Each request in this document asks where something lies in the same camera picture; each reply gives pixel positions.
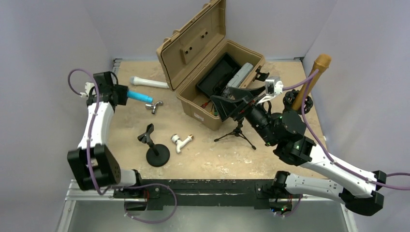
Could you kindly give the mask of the blue microphone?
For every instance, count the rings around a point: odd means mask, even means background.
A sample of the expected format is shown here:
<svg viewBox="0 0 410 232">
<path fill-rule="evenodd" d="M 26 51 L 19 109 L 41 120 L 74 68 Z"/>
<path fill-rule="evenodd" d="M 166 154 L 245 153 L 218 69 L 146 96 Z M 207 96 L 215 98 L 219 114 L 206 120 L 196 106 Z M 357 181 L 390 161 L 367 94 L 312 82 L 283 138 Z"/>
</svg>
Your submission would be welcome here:
<svg viewBox="0 0 410 232">
<path fill-rule="evenodd" d="M 152 97 L 150 97 L 148 95 L 145 95 L 145 94 L 138 93 L 138 92 L 134 92 L 134 91 L 131 91 L 131 90 L 128 90 L 127 97 L 131 98 L 131 99 L 134 99 L 134 100 L 137 100 L 137 101 L 140 101 L 140 102 L 145 102 L 145 103 L 152 103 L 153 102 Z"/>
</svg>

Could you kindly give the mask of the white mesh-head microphone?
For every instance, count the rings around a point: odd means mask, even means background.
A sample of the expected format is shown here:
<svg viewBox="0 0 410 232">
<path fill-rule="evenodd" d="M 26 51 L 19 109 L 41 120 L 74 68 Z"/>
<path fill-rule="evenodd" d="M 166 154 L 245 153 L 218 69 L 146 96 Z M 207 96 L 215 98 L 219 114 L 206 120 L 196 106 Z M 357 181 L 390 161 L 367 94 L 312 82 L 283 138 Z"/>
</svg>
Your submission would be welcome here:
<svg viewBox="0 0 410 232">
<path fill-rule="evenodd" d="M 160 82 L 155 80 L 149 80 L 140 78 L 138 76 L 130 77 L 130 83 L 135 86 L 147 86 L 147 87 L 156 87 L 156 88 L 164 88 L 169 89 L 169 86 L 166 82 Z"/>
</svg>

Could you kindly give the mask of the black tripod shock mount stand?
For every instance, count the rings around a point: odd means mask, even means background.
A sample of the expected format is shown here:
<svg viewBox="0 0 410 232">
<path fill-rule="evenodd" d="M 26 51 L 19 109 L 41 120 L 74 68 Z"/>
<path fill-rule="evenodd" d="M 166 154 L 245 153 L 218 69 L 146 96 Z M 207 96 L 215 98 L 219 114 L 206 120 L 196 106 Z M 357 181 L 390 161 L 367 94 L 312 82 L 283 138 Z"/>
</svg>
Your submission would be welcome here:
<svg viewBox="0 0 410 232">
<path fill-rule="evenodd" d="M 240 138 L 243 138 L 244 140 L 246 140 L 249 144 L 250 144 L 250 146 L 251 146 L 251 148 L 253 149 L 253 150 L 256 150 L 256 146 L 254 146 L 251 142 L 250 142 L 250 140 L 243 134 L 243 131 L 242 131 L 242 128 L 243 128 L 243 121 L 244 121 L 244 119 L 242 118 L 242 119 L 240 119 L 240 120 L 238 120 L 237 121 L 237 126 L 235 127 L 235 129 L 233 129 L 230 133 L 227 133 L 227 134 L 225 134 L 225 135 L 223 135 L 223 136 L 221 136 L 221 137 L 219 137 L 219 138 L 216 138 L 216 139 L 214 139 L 214 142 L 218 142 L 219 140 L 221 140 L 222 138 L 225 138 L 225 137 L 227 137 L 227 136 L 229 136 L 229 135 L 232 135 L 232 136 L 235 136 L 235 137 L 240 137 Z"/>
</svg>

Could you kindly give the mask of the black round-base clip stand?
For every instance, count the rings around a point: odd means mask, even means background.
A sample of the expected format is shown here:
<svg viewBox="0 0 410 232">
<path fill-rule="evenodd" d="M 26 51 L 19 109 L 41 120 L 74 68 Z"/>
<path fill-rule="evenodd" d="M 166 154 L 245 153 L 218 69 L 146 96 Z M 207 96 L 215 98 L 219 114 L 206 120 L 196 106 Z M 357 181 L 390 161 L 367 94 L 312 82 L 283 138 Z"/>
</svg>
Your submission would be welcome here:
<svg viewBox="0 0 410 232">
<path fill-rule="evenodd" d="M 163 144 L 155 144 L 151 139 L 151 133 L 154 131 L 154 125 L 147 125 L 146 132 L 137 137 L 138 141 L 147 144 L 149 149 L 146 153 L 146 160 L 153 167 L 162 167 L 170 159 L 170 150 Z"/>
</svg>

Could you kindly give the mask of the gold microphone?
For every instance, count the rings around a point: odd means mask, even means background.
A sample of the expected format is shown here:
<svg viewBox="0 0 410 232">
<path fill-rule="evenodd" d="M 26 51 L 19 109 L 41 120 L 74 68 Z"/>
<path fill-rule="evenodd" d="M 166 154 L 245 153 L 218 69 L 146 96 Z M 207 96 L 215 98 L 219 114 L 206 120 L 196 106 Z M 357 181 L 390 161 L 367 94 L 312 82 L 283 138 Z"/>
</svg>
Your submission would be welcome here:
<svg viewBox="0 0 410 232">
<path fill-rule="evenodd" d="M 300 89 L 298 95 L 296 96 L 293 104 L 292 109 L 295 111 L 301 110 L 304 111 L 304 106 L 302 104 L 305 103 L 305 98 L 313 89 L 314 85 L 317 83 L 320 76 L 329 68 L 329 65 L 332 61 L 332 58 L 328 54 L 320 54 L 313 63 L 311 72 L 309 77 L 311 79 L 303 84 L 302 88 Z"/>
</svg>

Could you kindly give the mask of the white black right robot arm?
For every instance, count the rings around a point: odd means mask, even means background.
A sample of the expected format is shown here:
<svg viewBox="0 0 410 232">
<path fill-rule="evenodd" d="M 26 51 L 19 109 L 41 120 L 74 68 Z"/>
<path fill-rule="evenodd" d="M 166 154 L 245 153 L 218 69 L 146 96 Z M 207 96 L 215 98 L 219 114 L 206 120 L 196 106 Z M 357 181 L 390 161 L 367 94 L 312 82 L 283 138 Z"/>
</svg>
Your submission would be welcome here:
<svg viewBox="0 0 410 232">
<path fill-rule="evenodd" d="M 322 178 L 303 177 L 278 171 L 271 184 L 275 197 L 307 194 L 344 204 L 350 211 L 372 216 L 384 205 L 379 190 L 386 182 L 382 171 L 365 171 L 326 154 L 312 139 L 305 136 L 306 123 L 295 110 L 272 113 L 272 106 L 264 106 L 262 88 L 232 88 L 233 98 L 211 96 L 221 120 L 247 120 L 266 146 L 288 165 L 315 171 Z"/>
</svg>

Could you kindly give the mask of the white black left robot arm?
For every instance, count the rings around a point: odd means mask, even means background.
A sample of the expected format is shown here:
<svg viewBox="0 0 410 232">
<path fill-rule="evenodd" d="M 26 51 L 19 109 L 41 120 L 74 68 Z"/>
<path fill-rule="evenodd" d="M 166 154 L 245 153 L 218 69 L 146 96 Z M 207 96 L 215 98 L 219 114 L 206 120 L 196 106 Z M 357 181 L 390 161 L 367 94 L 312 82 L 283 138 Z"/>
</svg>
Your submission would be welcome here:
<svg viewBox="0 0 410 232">
<path fill-rule="evenodd" d="M 87 124 L 77 148 L 67 154 L 67 160 L 79 188 L 95 190 L 103 195 L 102 188 L 125 188 L 133 198 L 144 193 L 140 174 L 134 169 L 122 169 L 107 146 L 109 128 L 115 109 L 126 105 L 127 86 L 118 82 L 112 71 L 89 75 L 90 82 L 83 92 L 75 94 L 86 99 Z"/>
</svg>

